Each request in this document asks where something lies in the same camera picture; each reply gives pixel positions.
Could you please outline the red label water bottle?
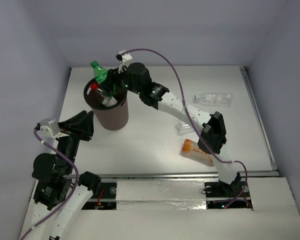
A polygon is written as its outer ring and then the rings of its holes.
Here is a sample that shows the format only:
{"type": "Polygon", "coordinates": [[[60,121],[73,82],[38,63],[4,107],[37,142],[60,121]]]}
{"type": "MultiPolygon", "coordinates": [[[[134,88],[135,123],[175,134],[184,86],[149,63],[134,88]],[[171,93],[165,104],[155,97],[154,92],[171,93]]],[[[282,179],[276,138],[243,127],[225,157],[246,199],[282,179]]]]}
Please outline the red label water bottle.
{"type": "Polygon", "coordinates": [[[96,99],[103,106],[109,108],[118,103],[118,101],[112,95],[107,95],[106,92],[96,82],[92,83],[90,88],[96,99]]]}

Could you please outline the green plastic bottle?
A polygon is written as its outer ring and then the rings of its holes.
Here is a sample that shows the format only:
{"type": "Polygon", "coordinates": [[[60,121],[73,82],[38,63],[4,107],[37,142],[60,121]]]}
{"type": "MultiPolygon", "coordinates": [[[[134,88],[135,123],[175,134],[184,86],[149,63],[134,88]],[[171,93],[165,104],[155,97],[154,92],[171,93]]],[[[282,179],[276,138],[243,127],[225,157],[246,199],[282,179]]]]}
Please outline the green plastic bottle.
{"type": "Polygon", "coordinates": [[[107,79],[108,71],[100,66],[96,60],[92,61],[90,66],[93,69],[94,79],[99,85],[102,84],[107,79]]]}

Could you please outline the blue label clear bottle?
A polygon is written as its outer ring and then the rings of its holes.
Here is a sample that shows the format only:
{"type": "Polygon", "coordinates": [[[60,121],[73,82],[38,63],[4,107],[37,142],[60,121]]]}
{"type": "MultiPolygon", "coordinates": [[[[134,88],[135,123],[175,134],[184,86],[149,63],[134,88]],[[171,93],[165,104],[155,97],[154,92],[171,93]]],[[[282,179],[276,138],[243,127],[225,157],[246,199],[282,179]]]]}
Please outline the blue label clear bottle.
{"type": "Polygon", "coordinates": [[[179,136],[195,132],[194,128],[191,125],[183,121],[180,121],[178,124],[176,124],[175,128],[179,136]]]}

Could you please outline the orange drink bottle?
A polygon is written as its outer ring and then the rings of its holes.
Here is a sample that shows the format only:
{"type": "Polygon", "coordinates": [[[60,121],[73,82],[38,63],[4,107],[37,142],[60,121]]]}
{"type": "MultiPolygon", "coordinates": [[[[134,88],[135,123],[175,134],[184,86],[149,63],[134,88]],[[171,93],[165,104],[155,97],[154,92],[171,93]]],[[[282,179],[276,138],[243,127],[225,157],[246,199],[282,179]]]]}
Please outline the orange drink bottle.
{"type": "Polygon", "coordinates": [[[214,166],[211,156],[202,151],[198,144],[190,139],[184,140],[180,154],[186,158],[192,159],[209,167],[214,166]]]}

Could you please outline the clear unlabelled plastic bottle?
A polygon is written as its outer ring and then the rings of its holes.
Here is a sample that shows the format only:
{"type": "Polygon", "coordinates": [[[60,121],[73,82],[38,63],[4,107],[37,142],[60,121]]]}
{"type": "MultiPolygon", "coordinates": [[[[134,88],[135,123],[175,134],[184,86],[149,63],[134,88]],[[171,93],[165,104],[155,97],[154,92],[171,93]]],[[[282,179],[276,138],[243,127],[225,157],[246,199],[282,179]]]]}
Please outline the clear unlabelled plastic bottle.
{"type": "Polygon", "coordinates": [[[209,107],[230,107],[233,94],[228,92],[203,92],[195,94],[193,101],[209,107]]]}

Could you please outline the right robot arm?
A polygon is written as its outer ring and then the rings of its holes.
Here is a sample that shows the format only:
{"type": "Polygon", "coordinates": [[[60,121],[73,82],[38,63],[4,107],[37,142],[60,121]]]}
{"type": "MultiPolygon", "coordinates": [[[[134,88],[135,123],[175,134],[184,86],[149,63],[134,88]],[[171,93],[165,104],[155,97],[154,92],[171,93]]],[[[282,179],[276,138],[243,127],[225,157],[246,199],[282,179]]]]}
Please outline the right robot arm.
{"type": "Polygon", "coordinates": [[[135,93],[145,105],[190,125],[198,132],[197,146],[211,155],[221,192],[225,196],[232,196],[238,191],[241,181],[239,172],[230,161],[220,157],[222,147],[227,142],[225,122],[220,112],[208,113],[184,103],[167,87],[152,81],[149,70],[140,62],[108,70],[101,85],[112,95],[122,91],[135,93]]]}

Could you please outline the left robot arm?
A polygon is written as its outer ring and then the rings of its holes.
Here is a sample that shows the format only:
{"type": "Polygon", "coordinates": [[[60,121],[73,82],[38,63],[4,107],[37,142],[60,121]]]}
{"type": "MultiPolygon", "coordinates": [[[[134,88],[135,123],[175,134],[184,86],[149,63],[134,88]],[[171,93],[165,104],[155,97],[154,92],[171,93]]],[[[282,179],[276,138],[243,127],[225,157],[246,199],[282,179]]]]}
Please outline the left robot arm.
{"type": "Polygon", "coordinates": [[[32,177],[37,185],[31,227],[21,239],[63,240],[87,201],[101,197],[104,191],[100,176],[89,171],[79,173],[75,165],[80,142],[93,137],[94,112],[83,110],[62,122],[43,119],[33,134],[51,152],[34,159],[32,177]]]}

